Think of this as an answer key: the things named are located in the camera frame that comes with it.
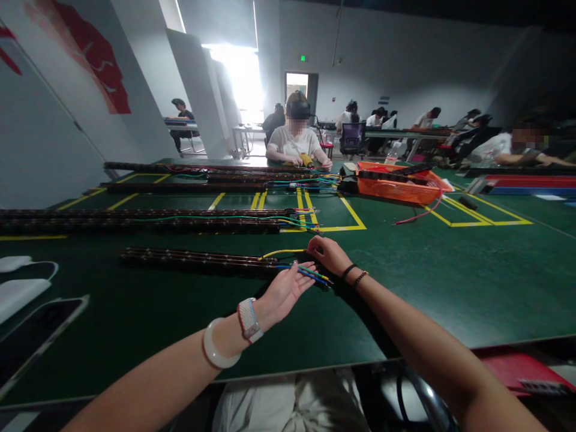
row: purple chair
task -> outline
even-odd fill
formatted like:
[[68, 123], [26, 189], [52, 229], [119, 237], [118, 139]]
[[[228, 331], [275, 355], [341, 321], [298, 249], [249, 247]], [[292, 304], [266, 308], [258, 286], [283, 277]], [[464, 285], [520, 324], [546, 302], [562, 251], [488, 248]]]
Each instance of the purple chair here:
[[366, 133], [366, 122], [362, 123], [343, 123], [342, 138], [340, 138], [340, 152], [343, 155], [350, 155], [350, 160], [356, 154], [361, 154], [363, 150], [364, 138]]

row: orange crate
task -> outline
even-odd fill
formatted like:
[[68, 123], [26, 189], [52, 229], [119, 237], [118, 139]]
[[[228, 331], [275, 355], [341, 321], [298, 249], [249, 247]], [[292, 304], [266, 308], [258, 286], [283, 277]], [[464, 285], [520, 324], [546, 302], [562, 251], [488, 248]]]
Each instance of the orange crate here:
[[[359, 161], [358, 168], [360, 170], [366, 171], [374, 171], [376, 168], [378, 168], [379, 172], [393, 172], [394, 170], [406, 167]], [[440, 179], [440, 177], [438, 177], [432, 171], [424, 171], [416, 174], [415, 176], [424, 180], [433, 181], [438, 186], [440, 186], [444, 192], [451, 191], [451, 189]], [[422, 205], [430, 204], [440, 195], [440, 191], [437, 187], [399, 183], [390, 180], [372, 180], [359, 178], [358, 188], [361, 194], [373, 195], [399, 201], [408, 201]]]

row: red mural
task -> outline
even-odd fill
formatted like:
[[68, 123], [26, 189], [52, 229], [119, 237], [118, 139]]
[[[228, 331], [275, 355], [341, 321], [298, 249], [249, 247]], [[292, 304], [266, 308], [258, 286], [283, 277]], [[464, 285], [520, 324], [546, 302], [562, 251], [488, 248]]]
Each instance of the red mural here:
[[26, 13], [93, 78], [110, 114], [130, 114], [128, 93], [112, 45], [69, 5], [56, 0], [26, 3]]
[[[6, 27], [0, 27], [0, 38], [16, 39], [16, 37], [12, 34], [12, 32], [8, 30]], [[22, 72], [20, 71], [18, 65], [14, 63], [14, 60], [12, 60], [8, 55], [8, 53], [4, 51], [2, 48], [0, 48], [0, 59], [4, 60], [4, 63], [6, 63], [8, 67], [12, 69], [14, 72], [16, 72], [18, 75], [22, 75]]]

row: table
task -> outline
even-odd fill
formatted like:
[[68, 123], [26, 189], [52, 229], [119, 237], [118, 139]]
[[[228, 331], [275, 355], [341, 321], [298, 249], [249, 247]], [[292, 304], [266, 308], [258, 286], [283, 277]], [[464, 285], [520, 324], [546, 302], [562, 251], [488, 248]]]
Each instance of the table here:
[[[236, 133], [238, 133], [240, 135], [240, 144], [242, 145], [242, 150], [243, 150], [244, 154], [250, 155], [250, 153], [252, 152], [252, 149], [248, 145], [248, 135], [249, 134], [257, 134], [257, 133], [265, 135], [266, 131], [259, 126], [253, 126], [253, 127], [236, 126], [236, 127], [233, 127], [232, 128], [232, 137], [234, 138], [234, 147], [236, 149], [238, 149], [239, 147], [238, 147], [238, 141], [236, 141]], [[246, 137], [246, 147], [247, 148], [244, 148], [244, 138], [242, 137], [242, 135], [244, 135]]]
[[[199, 131], [198, 125], [196, 124], [196, 121], [194, 121], [194, 120], [180, 120], [180, 119], [164, 118], [164, 124], [166, 124], [166, 127], [169, 130], [183, 130], [183, 131], [194, 131], [194, 132]], [[188, 147], [187, 149], [183, 149], [182, 151], [184, 152], [184, 151], [190, 150], [190, 149], [192, 149], [192, 151], [194, 153], [202, 153], [202, 152], [206, 151], [206, 149], [196, 151], [196, 149], [194, 148], [194, 143], [192, 142], [192, 139], [190, 139], [190, 145], [191, 145], [191, 147]]]
[[[162, 160], [181, 163], [181, 159]], [[196, 160], [189, 164], [261, 166], [249, 160]], [[336, 162], [334, 169], [341, 167]], [[437, 170], [462, 185], [453, 172]], [[129, 174], [118, 181], [185, 182], [165, 175]], [[384, 200], [330, 193], [226, 193], [214, 196], [108, 195], [93, 190], [60, 208], [286, 208], [315, 206], [326, 235], [377, 280], [465, 345], [476, 348], [576, 333], [573, 306], [574, 210], [534, 197], [470, 197], [478, 212], [447, 194], [434, 214], [392, 226], [422, 209]], [[304, 248], [310, 235], [71, 236], [8, 241], [0, 256], [54, 260], [53, 285], [0, 326], [0, 337], [39, 305], [56, 297], [90, 294], [84, 313], [11, 390], [2, 406], [92, 397], [147, 357], [233, 312], [258, 296], [266, 281], [156, 269], [121, 268], [116, 255], [129, 246], [260, 255]], [[39, 266], [18, 278], [45, 277]], [[0, 275], [0, 283], [12, 279]], [[311, 288], [291, 314], [242, 354], [219, 380], [336, 365], [379, 362], [398, 355], [360, 298], [348, 290]]]
[[429, 133], [422, 133], [417, 131], [404, 131], [404, 130], [396, 130], [396, 129], [380, 129], [380, 130], [366, 130], [365, 135], [366, 138], [408, 138], [414, 139], [414, 143], [412, 145], [412, 151], [408, 155], [406, 161], [412, 161], [412, 157], [416, 154], [418, 147], [420, 146], [420, 141], [422, 139], [446, 139], [448, 138], [446, 134], [438, 134], [435, 135], [433, 132]]

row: black shirt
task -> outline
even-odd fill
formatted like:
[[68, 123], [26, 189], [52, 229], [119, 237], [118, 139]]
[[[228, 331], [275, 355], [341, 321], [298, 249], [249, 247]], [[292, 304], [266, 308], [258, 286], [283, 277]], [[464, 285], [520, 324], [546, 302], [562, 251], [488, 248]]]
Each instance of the black shirt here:
[[188, 117], [190, 120], [194, 120], [194, 114], [188, 110], [185, 110], [184, 113], [178, 111], [178, 117]]

